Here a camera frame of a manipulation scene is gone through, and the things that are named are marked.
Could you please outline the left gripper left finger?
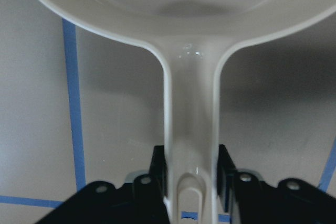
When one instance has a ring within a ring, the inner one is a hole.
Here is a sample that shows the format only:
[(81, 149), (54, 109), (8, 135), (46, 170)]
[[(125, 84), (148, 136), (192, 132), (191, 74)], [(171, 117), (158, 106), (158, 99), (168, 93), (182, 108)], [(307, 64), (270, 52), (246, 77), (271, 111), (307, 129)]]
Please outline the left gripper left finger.
[(38, 223), (169, 223), (165, 193), (164, 147), (157, 145), (147, 173), (120, 188), (91, 182)]

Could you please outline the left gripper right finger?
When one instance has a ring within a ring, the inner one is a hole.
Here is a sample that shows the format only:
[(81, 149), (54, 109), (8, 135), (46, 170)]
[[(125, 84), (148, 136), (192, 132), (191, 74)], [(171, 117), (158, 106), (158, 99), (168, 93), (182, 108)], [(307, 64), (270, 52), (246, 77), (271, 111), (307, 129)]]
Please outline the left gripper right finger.
[(217, 193), (230, 223), (335, 223), (335, 198), (298, 179), (268, 185), (255, 171), (238, 169), (226, 146), (218, 149)]

